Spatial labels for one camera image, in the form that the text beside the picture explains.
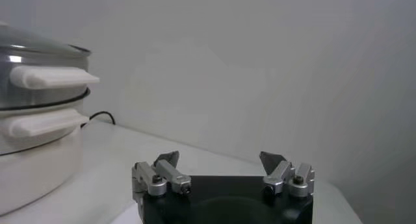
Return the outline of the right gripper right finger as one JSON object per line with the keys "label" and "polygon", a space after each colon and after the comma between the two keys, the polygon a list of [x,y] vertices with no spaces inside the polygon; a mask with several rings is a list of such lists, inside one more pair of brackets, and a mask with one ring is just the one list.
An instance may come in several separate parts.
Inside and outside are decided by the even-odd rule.
{"label": "right gripper right finger", "polygon": [[301,163],[298,169],[282,155],[261,151],[261,163],[266,171],[263,177],[264,193],[279,195],[286,188],[292,197],[309,197],[315,191],[315,170],[310,164]]}

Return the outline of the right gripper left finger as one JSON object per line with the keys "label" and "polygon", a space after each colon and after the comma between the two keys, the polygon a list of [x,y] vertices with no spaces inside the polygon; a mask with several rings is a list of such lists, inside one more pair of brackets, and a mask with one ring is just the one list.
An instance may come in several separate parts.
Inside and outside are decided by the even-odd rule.
{"label": "right gripper left finger", "polygon": [[191,177],[177,169],[179,151],[163,153],[150,164],[137,162],[131,168],[133,200],[139,209],[146,205],[190,209]]}

